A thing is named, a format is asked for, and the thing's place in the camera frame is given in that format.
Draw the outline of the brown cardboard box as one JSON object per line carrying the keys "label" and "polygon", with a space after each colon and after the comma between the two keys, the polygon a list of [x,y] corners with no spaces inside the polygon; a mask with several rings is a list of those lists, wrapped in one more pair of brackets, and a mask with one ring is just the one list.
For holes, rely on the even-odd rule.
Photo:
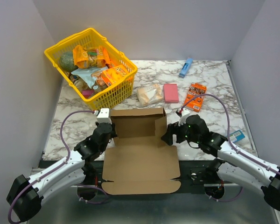
{"label": "brown cardboard box", "polygon": [[164,108],[112,110],[117,137],[105,150],[101,184],[110,195],[167,194],[181,182],[176,146],[161,137],[167,130]]}

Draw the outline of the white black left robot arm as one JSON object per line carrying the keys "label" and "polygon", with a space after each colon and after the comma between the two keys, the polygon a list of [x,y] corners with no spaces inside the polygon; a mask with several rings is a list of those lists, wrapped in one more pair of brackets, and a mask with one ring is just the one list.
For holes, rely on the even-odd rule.
{"label": "white black left robot arm", "polygon": [[16,177],[7,195],[10,205],[9,222],[13,222],[12,212],[17,215],[20,223],[26,222],[34,217],[55,193],[76,184],[90,184],[95,174],[91,162],[106,150],[108,143],[116,136],[114,124],[100,123],[91,136],[79,142],[69,155],[60,161],[29,177]]}

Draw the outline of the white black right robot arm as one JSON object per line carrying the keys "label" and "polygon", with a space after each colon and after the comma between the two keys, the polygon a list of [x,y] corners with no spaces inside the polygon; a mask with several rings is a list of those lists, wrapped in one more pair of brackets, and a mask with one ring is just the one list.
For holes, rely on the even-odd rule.
{"label": "white black right robot arm", "polygon": [[178,122],[169,124],[161,139],[169,146],[176,142],[198,144],[206,154],[215,157],[214,166],[205,171],[206,179],[232,182],[260,193],[265,202],[280,211],[280,166],[267,162],[218,133],[211,132],[199,115],[184,115]]}

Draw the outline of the pink flat box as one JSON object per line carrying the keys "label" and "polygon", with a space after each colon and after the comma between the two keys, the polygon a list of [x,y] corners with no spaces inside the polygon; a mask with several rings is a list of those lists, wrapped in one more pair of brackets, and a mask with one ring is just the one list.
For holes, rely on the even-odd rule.
{"label": "pink flat box", "polygon": [[163,85],[165,103],[178,103],[179,94],[177,84],[164,84]]}

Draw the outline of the orange printed box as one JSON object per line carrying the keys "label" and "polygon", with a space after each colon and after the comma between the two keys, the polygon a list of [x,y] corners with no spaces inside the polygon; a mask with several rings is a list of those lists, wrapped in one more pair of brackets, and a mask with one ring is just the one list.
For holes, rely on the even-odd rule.
{"label": "orange printed box", "polygon": [[207,91],[207,87],[199,83],[191,83],[184,104],[185,108],[200,112],[203,105],[204,96]]}

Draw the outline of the blue white toothpaste box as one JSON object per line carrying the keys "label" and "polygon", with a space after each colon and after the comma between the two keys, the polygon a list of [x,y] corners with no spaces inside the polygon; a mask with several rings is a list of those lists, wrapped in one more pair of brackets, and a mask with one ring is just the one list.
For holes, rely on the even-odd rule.
{"label": "blue white toothpaste box", "polygon": [[245,138],[244,133],[241,130],[234,131],[229,135],[232,143],[239,142]]}

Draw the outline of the blue narrow box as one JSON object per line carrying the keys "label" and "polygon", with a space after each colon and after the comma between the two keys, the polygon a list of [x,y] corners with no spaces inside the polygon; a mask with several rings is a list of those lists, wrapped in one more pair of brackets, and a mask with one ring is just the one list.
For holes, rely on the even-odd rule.
{"label": "blue narrow box", "polygon": [[192,62],[193,62],[193,59],[191,57],[188,57],[179,73],[179,77],[185,78],[185,76],[187,75],[187,73],[191,67]]}

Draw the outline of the orange cracker box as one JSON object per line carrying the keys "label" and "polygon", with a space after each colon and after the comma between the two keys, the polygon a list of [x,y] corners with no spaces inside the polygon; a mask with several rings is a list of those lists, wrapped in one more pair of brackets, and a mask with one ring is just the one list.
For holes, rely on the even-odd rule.
{"label": "orange cracker box", "polygon": [[113,84],[117,84],[119,81],[125,78],[128,75],[128,71],[123,65],[118,65],[107,70],[104,70],[101,73],[101,78],[105,84],[109,87]]}

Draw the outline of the pink small box in basket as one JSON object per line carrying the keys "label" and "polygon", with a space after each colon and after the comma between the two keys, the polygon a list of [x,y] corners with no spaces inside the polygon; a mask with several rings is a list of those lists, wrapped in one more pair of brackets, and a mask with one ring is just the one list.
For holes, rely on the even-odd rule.
{"label": "pink small box in basket", "polygon": [[84,98],[89,99],[95,95],[95,91],[94,90],[83,90],[82,95]]}

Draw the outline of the beige tissue pack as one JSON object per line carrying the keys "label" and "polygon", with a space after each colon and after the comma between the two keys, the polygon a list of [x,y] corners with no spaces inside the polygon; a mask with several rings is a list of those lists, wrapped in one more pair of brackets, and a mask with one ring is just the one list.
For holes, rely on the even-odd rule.
{"label": "beige tissue pack", "polygon": [[139,87],[136,90],[136,95],[141,106],[151,105],[163,100],[162,90],[158,84]]}

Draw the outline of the yellow plastic shopping basket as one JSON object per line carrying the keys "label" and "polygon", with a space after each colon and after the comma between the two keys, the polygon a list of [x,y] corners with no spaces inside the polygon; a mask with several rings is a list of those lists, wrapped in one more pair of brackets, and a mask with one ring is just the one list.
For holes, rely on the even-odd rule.
{"label": "yellow plastic shopping basket", "polygon": [[[103,46],[109,53],[110,59],[116,65],[124,65],[128,74],[118,84],[114,84],[107,89],[101,91],[90,99],[86,99],[77,87],[68,78],[69,73],[63,70],[59,65],[59,59],[62,53],[73,50],[77,45],[83,47]],[[79,33],[70,35],[69,37],[59,41],[57,44],[47,48],[44,51],[45,56],[51,61],[53,67],[63,76],[68,85],[79,95],[84,103],[93,110],[101,108],[113,108],[126,98],[130,97],[133,92],[133,83],[138,68],[132,63],[123,52],[118,51],[110,44],[106,37],[102,36],[94,28],[87,28]]]}

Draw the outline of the light blue bread bag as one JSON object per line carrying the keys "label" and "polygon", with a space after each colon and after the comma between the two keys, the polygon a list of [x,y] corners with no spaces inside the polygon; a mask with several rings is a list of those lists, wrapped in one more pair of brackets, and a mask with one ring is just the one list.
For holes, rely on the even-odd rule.
{"label": "light blue bread bag", "polygon": [[101,77],[103,71],[107,70],[108,67],[90,67],[87,69],[76,69],[72,72],[72,75],[81,78],[90,89],[94,91],[102,91],[107,88],[104,80]]}

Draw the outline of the orange snack bag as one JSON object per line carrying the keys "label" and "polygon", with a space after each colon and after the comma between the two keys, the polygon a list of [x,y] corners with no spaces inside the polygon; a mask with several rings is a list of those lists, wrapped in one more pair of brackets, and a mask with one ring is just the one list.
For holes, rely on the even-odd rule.
{"label": "orange snack bag", "polygon": [[103,46],[87,48],[77,45],[72,53],[74,64],[80,69],[102,68],[110,64],[108,51]]}

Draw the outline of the green round vegetable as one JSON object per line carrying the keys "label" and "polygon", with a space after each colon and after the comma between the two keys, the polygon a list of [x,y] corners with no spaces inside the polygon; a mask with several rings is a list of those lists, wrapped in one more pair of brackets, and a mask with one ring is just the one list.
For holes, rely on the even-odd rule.
{"label": "green round vegetable", "polygon": [[60,56],[60,67],[66,72],[71,73],[72,71],[78,69],[78,67],[74,64],[73,53],[72,51],[64,52]]}

